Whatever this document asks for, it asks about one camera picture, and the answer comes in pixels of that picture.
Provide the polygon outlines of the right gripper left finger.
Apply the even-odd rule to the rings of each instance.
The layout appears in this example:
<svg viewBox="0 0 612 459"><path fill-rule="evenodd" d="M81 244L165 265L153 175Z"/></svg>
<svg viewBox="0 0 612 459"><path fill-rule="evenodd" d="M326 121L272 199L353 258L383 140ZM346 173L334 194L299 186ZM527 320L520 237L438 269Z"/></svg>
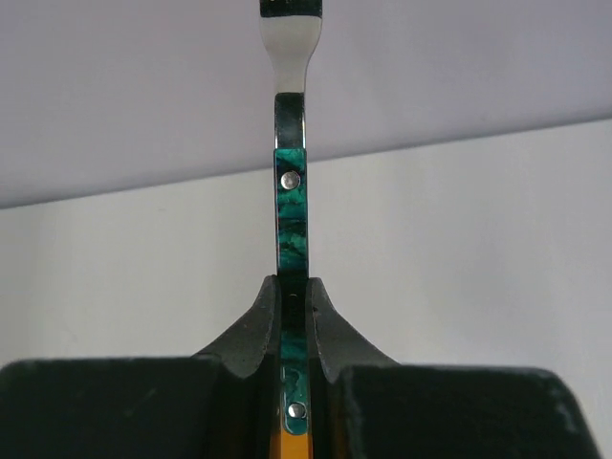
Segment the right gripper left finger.
<svg viewBox="0 0 612 459"><path fill-rule="evenodd" d="M281 287L264 278L248 311L194 355L218 365L210 390L207 458L279 454Z"/></svg>

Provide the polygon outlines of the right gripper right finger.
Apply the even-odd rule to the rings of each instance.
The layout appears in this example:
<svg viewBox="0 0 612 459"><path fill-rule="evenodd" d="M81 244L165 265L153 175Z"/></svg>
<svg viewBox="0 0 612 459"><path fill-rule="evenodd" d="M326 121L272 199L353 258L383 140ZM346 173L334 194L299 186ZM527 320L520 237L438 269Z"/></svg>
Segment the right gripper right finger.
<svg viewBox="0 0 612 459"><path fill-rule="evenodd" d="M360 410L350 388L354 370L381 369L398 363L337 311L318 277L310 278L306 285L305 331L312 456L349 458L351 433L360 429Z"/></svg>

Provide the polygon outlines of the orange cartoon mouse towel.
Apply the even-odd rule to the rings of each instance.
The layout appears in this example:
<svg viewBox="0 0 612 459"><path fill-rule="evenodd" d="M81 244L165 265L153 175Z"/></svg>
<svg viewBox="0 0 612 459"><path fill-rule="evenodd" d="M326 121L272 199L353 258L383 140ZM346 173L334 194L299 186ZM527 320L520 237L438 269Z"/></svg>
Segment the orange cartoon mouse towel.
<svg viewBox="0 0 612 459"><path fill-rule="evenodd" d="M293 435L283 427L271 436L270 457L274 459L313 459L313 442L309 433Z"/></svg>

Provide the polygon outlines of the fork with teal handle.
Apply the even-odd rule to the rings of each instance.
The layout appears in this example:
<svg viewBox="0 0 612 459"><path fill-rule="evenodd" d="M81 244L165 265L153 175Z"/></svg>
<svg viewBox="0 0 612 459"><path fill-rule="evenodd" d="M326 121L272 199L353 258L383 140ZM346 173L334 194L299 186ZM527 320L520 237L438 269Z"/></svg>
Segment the fork with teal handle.
<svg viewBox="0 0 612 459"><path fill-rule="evenodd" d="M276 275L281 288L281 407L284 430L310 427L305 325L309 280L305 90L307 69L322 29L319 1L259 4L260 32L274 76L274 205Z"/></svg>

